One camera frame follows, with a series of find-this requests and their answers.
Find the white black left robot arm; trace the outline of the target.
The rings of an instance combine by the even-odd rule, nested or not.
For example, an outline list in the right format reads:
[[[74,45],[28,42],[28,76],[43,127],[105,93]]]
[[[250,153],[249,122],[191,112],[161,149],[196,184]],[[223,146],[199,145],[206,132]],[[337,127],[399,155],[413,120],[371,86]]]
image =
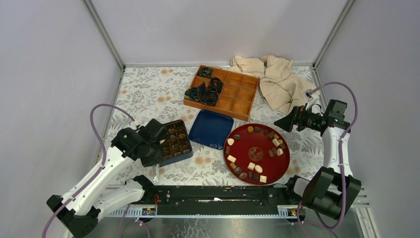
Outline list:
[[[161,144],[168,138],[168,129],[156,119],[136,129],[120,130],[98,162],[70,191],[52,195],[47,200],[53,217],[75,238],[84,238],[99,221],[116,209],[133,202],[147,204],[154,196],[154,184],[144,175],[129,179],[124,186],[103,194],[120,171],[140,160],[145,167],[163,161]]]

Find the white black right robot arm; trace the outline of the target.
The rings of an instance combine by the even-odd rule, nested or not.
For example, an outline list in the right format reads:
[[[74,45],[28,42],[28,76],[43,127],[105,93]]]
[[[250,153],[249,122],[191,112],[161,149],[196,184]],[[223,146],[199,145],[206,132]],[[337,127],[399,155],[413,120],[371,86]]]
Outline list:
[[[287,182],[284,198],[290,204],[310,208],[339,221],[346,215],[361,190],[361,181],[354,178],[348,163],[347,143],[350,123],[344,112],[347,103],[330,100],[324,114],[315,114],[309,105],[295,106],[291,113],[274,122],[286,132],[309,128],[318,131],[324,147],[323,166],[311,180],[294,176]]]

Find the blue tin lid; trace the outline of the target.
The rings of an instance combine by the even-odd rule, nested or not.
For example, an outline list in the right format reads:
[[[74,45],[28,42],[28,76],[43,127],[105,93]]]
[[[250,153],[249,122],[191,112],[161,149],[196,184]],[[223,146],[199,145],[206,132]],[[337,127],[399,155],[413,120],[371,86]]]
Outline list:
[[[199,111],[189,132],[191,141],[222,150],[233,127],[231,117],[208,110]]]

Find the red round tray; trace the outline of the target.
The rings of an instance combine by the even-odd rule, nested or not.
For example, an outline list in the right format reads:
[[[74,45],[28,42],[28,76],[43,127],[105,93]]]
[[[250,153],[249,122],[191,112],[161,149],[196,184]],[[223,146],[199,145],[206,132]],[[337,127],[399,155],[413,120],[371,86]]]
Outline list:
[[[268,185],[280,180],[291,162],[285,138],[273,128],[250,123],[234,129],[223,147],[228,170],[240,181]]]

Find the silver serving tongs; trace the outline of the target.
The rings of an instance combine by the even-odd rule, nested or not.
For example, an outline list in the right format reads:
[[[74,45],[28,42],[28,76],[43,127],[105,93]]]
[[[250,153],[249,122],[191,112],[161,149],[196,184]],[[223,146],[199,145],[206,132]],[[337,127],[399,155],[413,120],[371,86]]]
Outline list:
[[[154,184],[158,183],[159,169],[160,169],[160,164],[155,164],[152,166],[152,179],[153,179]]]

